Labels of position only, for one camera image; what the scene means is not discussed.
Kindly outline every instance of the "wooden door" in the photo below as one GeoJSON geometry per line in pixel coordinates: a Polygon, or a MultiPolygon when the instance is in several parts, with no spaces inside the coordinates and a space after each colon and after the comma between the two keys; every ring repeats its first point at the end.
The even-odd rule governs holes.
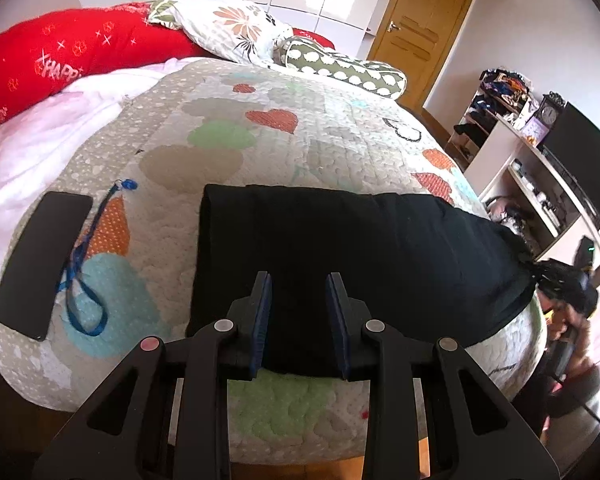
{"type": "Polygon", "coordinates": [[[471,0],[390,0],[369,59],[407,76],[398,102],[419,110],[458,35],[471,0]]]}

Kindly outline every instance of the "black cloth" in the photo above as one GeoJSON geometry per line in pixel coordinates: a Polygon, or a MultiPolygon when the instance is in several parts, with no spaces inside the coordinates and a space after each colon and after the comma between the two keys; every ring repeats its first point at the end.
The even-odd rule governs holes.
{"type": "Polygon", "coordinates": [[[496,119],[494,119],[490,115],[486,115],[485,112],[478,112],[477,110],[474,112],[471,112],[469,115],[475,122],[480,124],[480,126],[482,126],[489,133],[491,133],[491,131],[493,130],[493,127],[498,122],[496,119]]]}
{"type": "Polygon", "coordinates": [[[466,134],[478,148],[481,148],[487,140],[487,134],[477,124],[456,124],[454,130],[459,135],[466,134]]]}
{"type": "Polygon", "coordinates": [[[526,248],[507,228],[431,195],[357,195],[302,187],[205,187],[187,335],[272,275],[264,367],[337,376],[325,281],[405,336],[462,346],[503,328],[535,283],[526,248]]]}

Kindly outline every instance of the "black bracket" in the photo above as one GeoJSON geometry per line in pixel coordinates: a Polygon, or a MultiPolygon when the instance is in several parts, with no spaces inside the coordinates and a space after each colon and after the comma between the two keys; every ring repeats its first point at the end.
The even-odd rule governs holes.
{"type": "MultiPolygon", "coordinates": [[[[413,378],[424,391],[433,480],[558,480],[540,441],[453,339],[405,338],[349,298],[337,273],[326,295],[342,377],[371,381],[364,480],[420,476],[413,378]]],[[[229,480],[226,381],[256,376],[270,304],[271,279],[260,272],[227,319],[180,341],[142,340],[62,428],[33,479],[229,480]]]]}
{"type": "Polygon", "coordinates": [[[372,319],[337,272],[326,289],[342,378],[371,382],[363,480],[420,477],[414,378],[424,393],[432,480],[560,478],[542,443],[455,340],[416,341],[372,319]]]}

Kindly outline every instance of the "green polka dot bolster pillow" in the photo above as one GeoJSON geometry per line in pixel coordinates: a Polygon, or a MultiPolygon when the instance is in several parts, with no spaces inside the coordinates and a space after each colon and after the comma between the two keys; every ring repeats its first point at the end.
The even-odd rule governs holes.
{"type": "Polygon", "coordinates": [[[283,41],[274,51],[274,60],[291,70],[332,77],[391,99],[407,87],[406,76],[387,63],[349,57],[302,36],[283,41]]]}

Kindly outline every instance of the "smartphone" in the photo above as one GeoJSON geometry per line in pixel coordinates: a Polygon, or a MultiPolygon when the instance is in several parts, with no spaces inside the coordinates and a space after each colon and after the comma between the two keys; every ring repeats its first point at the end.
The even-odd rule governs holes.
{"type": "Polygon", "coordinates": [[[0,323],[44,341],[62,270],[93,205],[87,195],[45,193],[24,227],[0,282],[0,323]]]}

